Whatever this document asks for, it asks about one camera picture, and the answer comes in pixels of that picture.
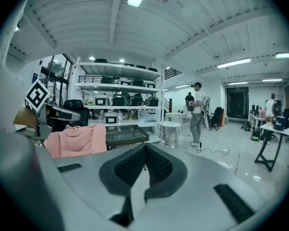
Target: white sneaker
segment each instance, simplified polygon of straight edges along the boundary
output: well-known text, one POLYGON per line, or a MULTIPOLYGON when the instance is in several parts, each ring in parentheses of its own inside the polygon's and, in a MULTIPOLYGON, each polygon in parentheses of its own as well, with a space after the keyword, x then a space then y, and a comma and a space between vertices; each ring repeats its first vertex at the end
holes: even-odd
POLYGON ((191 142, 191 146, 199 146, 200 143, 191 142))

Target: ceiling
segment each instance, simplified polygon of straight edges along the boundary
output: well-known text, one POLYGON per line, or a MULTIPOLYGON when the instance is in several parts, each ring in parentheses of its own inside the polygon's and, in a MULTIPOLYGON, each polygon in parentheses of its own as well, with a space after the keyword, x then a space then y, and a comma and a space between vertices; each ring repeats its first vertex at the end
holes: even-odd
POLYGON ((28 0, 10 53, 25 63, 53 54, 160 59, 191 79, 218 71, 223 82, 289 81, 289 26, 271 0, 28 0), (251 58, 251 63, 216 65, 251 58))

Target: black slot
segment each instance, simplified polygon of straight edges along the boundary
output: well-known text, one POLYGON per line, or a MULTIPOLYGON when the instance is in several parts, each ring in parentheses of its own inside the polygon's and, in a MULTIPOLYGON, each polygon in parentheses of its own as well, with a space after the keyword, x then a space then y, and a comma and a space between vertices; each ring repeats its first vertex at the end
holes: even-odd
POLYGON ((213 188, 238 223, 245 221, 254 214, 252 209, 227 184, 219 184, 213 188))
POLYGON ((65 165, 65 166, 59 166, 58 170, 60 173, 64 173, 64 172, 68 172, 77 168, 82 167, 79 163, 75 163, 75 164, 70 164, 70 165, 65 165))

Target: person in white shirt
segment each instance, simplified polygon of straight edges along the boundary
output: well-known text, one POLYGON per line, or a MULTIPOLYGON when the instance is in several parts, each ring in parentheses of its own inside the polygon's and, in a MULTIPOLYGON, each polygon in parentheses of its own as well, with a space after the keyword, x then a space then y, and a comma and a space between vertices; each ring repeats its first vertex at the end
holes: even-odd
POLYGON ((194 84, 194 90, 196 92, 195 103, 190 104, 190 106, 194 107, 190 125, 190 129, 193 135, 193 141, 191 142, 191 145, 198 147, 200 145, 201 123, 203 120, 203 112, 201 111, 201 105, 205 95, 201 90, 201 84, 199 82, 196 82, 194 84))
MULTIPOLYGON (((275 103, 274 99, 275 99, 275 94, 272 93, 271 94, 271 100, 268 100, 265 103, 265 108, 264 108, 266 110, 265 117, 274 116, 274 114, 273 114, 273 105, 275 103)), ((268 130, 264 129, 263 130, 263 134, 262 134, 262 136, 260 137, 260 140, 259 140, 259 142, 261 144, 263 144, 263 141, 264 141, 265 137, 267 136, 267 133, 268 133, 268 130)), ((268 140, 267 144, 270 144, 271 138, 272 138, 272 136, 269 137, 269 140, 268 140)))

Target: gray pants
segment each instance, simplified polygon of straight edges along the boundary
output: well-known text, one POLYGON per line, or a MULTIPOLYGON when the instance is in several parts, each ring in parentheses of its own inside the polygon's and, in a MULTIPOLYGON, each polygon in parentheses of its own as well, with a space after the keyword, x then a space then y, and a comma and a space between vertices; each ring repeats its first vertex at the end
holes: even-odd
POLYGON ((193 113, 192 114, 192 120, 191 120, 191 132, 193 135, 193 141, 197 144, 200 143, 200 135, 201 135, 201 123, 203 118, 203 113, 193 113))

